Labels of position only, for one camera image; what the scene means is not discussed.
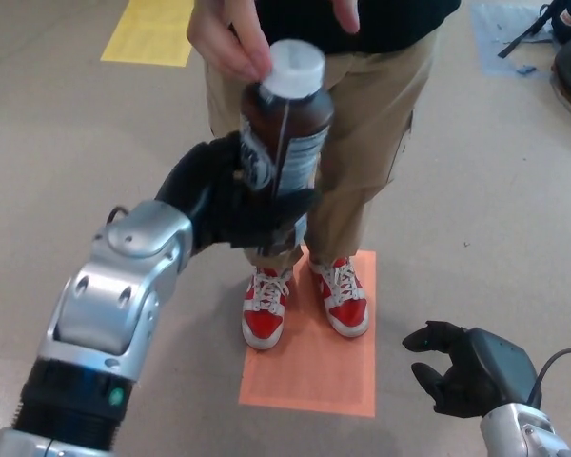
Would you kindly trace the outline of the person's right hand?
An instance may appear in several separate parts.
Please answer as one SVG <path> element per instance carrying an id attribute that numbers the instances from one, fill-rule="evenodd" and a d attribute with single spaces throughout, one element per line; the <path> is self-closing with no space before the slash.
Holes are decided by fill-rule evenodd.
<path id="1" fill-rule="evenodd" d="M 271 71 L 269 45 L 253 1 L 196 1 L 187 38 L 224 75 L 257 82 Z"/>

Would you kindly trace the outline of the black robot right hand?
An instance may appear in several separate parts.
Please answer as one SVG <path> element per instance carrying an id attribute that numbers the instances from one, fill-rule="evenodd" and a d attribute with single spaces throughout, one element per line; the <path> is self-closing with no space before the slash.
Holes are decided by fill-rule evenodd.
<path id="1" fill-rule="evenodd" d="M 533 387 L 538 373 L 524 349 L 482 328 L 463 328 L 445 321 L 428 321 L 403 339 L 412 352 L 438 351 L 452 366 L 439 373 L 416 362 L 412 372 L 434 400 L 434 411 L 451 417 L 483 417 L 497 407 L 541 406 Z"/>

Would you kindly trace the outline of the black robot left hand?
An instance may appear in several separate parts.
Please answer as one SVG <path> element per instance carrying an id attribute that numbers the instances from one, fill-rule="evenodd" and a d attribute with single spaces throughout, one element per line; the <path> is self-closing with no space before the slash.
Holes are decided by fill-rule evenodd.
<path id="1" fill-rule="evenodd" d="M 192 255 L 216 244 L 264 248 L 294 227 L 316 200 L 313 189 L 296 190 L 268 202 L 256 201 L 241 172 L 237 131 L 187 152 L 156 194 L 158 201 L 181 211 L 191 222 Z"/>

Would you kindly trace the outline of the person's left hand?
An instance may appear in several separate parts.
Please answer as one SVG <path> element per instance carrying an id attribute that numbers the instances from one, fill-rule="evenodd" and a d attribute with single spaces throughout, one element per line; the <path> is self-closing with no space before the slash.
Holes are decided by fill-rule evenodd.
<path id="1" fill-rule="evenodd" d="M 360 29 L 360 18 L 357 0 L 333 0 L 334 15 L 343 28 L 349 34 L 355 34 Z"/>

